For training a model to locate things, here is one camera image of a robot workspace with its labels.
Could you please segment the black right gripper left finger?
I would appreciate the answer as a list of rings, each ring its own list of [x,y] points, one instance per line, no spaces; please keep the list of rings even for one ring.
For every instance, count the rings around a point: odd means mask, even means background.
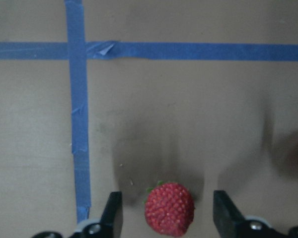
[[[119,238],[123,225],[122,192],[111,192],[100,219],[102,238]]]

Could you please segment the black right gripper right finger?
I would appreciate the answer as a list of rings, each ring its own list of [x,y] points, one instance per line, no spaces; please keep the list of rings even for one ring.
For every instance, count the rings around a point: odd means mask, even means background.
[[[224,190],[213,193],[213,222],[221,238],[238,238],[245,217]]]

